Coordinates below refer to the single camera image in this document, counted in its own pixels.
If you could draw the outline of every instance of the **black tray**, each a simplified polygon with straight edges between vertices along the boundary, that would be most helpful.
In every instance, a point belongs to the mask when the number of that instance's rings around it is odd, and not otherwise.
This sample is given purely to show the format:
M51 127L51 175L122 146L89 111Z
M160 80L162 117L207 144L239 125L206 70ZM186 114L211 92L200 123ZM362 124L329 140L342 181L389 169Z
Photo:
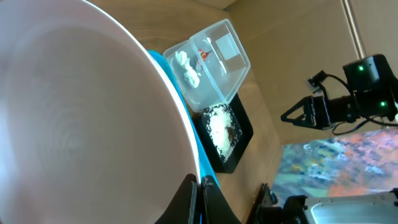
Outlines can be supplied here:
M217 152L213 141L210 138L208 131L206 130L206 124L209 121L209 116L207 115L209 109L204 110L199 116L197 116L193 122L198 131L198 135L203 148L209 158L210 164L215 172L232 174L238 165L240 159L246 147L248 146L250 139L253 136L253 127L251 126L250 120L243 108L241 100L238 94L232 99L229 107L232 110L233 123L235 124L234 132L238 134L238 141L232 150L231 155L228 160L224 161L224 157L220 156Z

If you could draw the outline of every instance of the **wooden tabletop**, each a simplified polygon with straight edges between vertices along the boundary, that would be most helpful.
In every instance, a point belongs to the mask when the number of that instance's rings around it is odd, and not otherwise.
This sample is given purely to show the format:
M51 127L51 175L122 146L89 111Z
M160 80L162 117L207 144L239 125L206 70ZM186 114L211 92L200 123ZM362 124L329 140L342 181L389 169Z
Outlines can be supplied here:
M230 19L226 11L191 0L91 2L119 21L146 49L160 53L222 19ZM238 94L254 135L234 173L217 174L217 178L229 206L240 220L245 220L260 184L273 183L282 148L251 71Z

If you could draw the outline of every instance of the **blue cloth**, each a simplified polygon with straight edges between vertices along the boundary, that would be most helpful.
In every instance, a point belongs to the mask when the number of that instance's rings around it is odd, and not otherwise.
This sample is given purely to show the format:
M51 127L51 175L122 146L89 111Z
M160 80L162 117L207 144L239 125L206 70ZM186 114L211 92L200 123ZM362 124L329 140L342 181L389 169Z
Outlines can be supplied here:
M186 104L185 104L185 102L183 100L180 88L177 85L177 81L176 81L176 79L174 77L173 71L170 68L169 63L158 52L155 52L153 50L149 50L148 52L152 55L152 57L156 60L156 62L163 68L164 72L166 73L166 75L168 76L170 81L172 82L175 90L177 91L178 95L180 96L182 104L185 107L185 111L188 114L189 120L191 121L191 126L192 126L192 129L193 129L193 133L195 134L195 139L196 139L197 145L198 145L198 153L199 153L199 161L200 161L200 178L202 178L202 177L204 177L206 175L211 175L216 180L217 185L220 186L219 183L218 183L216 174L214 173L214 170L213 170L213 168L210 165L209 158L207 158L205 149L203 148L203 145L201 144L201 141L199 139L197 130L196 130L195 126L193 125L191 116L189 115L189 111L188 111L187 106L186 106Z

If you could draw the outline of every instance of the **white plate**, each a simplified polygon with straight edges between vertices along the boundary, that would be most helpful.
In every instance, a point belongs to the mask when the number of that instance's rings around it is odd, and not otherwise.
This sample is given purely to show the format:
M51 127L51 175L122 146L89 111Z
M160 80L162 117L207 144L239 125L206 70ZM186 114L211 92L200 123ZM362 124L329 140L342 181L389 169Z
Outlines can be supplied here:
M0 219L154 223L195 137L166 74L79 0L0 1Z

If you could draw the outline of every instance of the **multicolored rug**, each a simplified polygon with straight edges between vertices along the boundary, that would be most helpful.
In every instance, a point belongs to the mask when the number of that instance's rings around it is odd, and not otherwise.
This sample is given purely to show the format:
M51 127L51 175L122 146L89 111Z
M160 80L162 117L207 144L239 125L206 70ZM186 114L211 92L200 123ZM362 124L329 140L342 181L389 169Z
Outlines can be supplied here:
M284 146L272 190L291 195L364 195L398 187L398 129Z

